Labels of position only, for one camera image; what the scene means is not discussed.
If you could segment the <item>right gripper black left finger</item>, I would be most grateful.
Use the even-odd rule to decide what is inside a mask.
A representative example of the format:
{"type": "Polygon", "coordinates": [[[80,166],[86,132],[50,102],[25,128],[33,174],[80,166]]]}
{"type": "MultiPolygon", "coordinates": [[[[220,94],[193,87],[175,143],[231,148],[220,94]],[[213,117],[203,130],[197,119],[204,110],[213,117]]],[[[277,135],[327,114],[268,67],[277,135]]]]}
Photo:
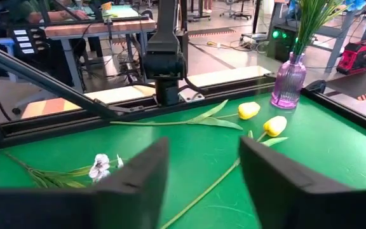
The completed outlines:
{"type": "Polygon", "coordinates": [[[168,156],[163,137],[87,188],[0,188],[0,228],[156,228],[168,156]]]}

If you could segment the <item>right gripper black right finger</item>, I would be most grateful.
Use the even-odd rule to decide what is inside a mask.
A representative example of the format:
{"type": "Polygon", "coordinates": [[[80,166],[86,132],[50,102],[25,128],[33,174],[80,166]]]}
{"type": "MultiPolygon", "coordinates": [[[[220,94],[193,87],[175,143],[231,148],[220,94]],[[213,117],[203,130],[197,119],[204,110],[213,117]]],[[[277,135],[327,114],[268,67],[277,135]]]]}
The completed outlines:
{"type": "Polygon", "coordinates": [[[241,170],[263,228],[366,228],[366,189],[241,137],[241,170]]]}

